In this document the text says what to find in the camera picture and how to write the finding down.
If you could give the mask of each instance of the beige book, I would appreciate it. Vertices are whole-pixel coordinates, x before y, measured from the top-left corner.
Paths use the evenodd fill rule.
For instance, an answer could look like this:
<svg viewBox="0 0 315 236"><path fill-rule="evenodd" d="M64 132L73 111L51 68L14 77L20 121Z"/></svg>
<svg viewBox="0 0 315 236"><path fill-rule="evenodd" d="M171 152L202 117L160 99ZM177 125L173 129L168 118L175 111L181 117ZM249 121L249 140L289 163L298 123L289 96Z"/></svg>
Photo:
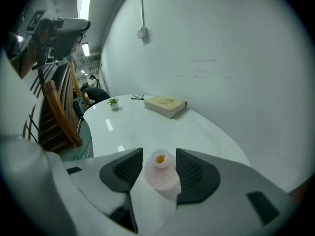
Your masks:
<svg viewBox="0 0 315 236"><path fill-rule="evenodd" d="M168 118L173 118L186 106L187 101L175 100L161 95L144 100L144 107L146 109L157 112Z"/></svg>

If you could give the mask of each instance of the ceiling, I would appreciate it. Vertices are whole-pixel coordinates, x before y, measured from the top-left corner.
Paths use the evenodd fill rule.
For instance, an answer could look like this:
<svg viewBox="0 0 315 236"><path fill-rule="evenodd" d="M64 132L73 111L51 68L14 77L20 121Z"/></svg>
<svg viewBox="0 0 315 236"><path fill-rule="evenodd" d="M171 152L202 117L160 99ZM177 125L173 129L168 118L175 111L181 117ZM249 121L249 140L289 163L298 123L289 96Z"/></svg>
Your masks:
<svg viewBox="0 0 315 236"><path fill-rule="evenodd" d="M62 18L77 18L77 0L45 0L48 9ZM101 42L111 11L117 0L91 0L89 21L90 29L86 32L82 43L88 42L90 56L85 57L79 46L73 55L77 64L76 70L88 68L100 62Z"/></svg>
<svg viewBox="0 0 315 236"><path fill-rule="evenodd" d="M92 74L94 75L94 72L95 72L95 74L98 74L99 67L100 67L99 60L94 61L94 62L89 61L89 64L87 64L87 65L81 65L81 66L76 67L75 77L77 79L83 78L86 76L85 73L87 73L88 77Z"/></svg>

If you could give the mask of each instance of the white pot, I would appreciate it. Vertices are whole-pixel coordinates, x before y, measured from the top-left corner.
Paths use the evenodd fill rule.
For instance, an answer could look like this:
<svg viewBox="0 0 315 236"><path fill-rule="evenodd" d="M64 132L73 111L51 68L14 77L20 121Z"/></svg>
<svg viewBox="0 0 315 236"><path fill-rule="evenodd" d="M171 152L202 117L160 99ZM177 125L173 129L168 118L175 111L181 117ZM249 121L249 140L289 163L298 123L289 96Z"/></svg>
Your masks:
<svg viewBox="0 0 315 236"><path fill-rule="evenodd" d="M110 105L110 108L112 110L117 109L118 108L118 103Z"/></svg>

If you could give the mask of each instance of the gray floor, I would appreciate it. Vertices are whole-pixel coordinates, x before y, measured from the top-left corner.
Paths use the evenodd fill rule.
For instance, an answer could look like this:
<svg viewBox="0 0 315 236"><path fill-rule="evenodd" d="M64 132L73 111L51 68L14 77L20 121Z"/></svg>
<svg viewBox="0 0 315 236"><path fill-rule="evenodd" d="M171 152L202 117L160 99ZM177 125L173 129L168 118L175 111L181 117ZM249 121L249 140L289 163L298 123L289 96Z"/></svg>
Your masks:
<svg viewBox="0 0 315 236"><path fill-rule="evenodd" d="M65 149L64 151L60 152L59 156L60 156L62 161L64 161L64 162L65 161L72 161L73 157L75 157L75 156L80 157L85 148L86 148L86 150L79 160L84 159L83 156L87 157L85 154L88 154L88 152L89 152L89 141L90 141L91 133L90 133L90 129L89 129L89 126L88 126L86 121L83 121L81 124L80 137L83 141L83 145L81 147L78 147L76 150L74 150L73 147L70 147L70 148ZM90 144L90 154L89 154L88 158L91 158L91 157L93 157L92 141Z"/></svg>

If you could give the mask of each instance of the electrical outlet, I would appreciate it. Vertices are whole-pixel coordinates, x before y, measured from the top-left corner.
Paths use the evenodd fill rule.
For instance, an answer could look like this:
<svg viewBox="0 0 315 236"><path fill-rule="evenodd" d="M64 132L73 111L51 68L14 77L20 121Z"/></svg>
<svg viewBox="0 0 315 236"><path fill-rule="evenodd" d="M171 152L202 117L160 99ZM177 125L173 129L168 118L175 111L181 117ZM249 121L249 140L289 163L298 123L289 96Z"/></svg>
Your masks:
<svg viewBox="0 0 315 236"><path fill-rule="evenodd" d="M145 26L141 26L138 30L137 30L137 36L138 38L144 38L147 36L147 28Z"/></svg>

